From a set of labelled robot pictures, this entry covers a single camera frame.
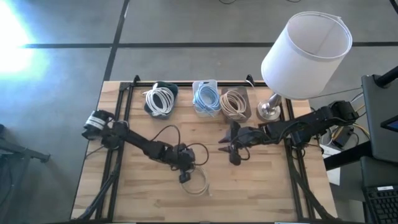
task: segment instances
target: wooden table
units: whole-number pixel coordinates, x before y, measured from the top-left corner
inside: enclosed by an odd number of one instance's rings
[[[114,112],[119,84],[120,82],[104,82],[98,109]],[[167,121],[153,119],[143,110],[145,98],[142,93],[148,89],[134,87],[129,115],[130,128],[150,139],[166,125],[175,124],[180,129],[182,142],[205,144],[209,149],[210,159],[203,168],[208,173],[211,196],[187,195],[179,186],[179,172],[171,171],[169,166],[154,162],[143,155],[140,149],[125,144],[114,212],[115,222],[297,220],[283,143],[252,147],[250,160],[234,166],[229,163],[227,153],[218,151],[221,146],[217,142],[229,128],[221,113],[215,118],[199,118],[192,107],[192,88],[180,87],[171,118]],[[255,113],[257,102],[268,98],[272,92],[267,87],[247,89],[253,115],[242,126],[256,127],[258,123],[262,123]],[[310,112],[308,101],[293,101],[292,104],[296,117]],[[175,145],[177,133],[170,128],[159,136],[159,140]],[[90,142],[87,153],[99,145],[99,142]],[[204,149],[194,146],[193,150],[198,162],[205,159]],[[72,218],[82,214],[98,193],[105,157],[106,150],[101,150],[85,161]],[[304,160],[312,192],[327,211],[336,217],[335,204],[319,148],[306,148]],[[194,172],[189,184],[195,187],[201,181],[201,177]],[[300,196],[305,210],[305,200],[302,194]],[[104,209],[108,209],[107,200]]]

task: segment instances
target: black keyboard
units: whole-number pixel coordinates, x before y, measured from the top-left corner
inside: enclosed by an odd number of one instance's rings
[[[398,223],[398,185],[364,189],[374,223]]]

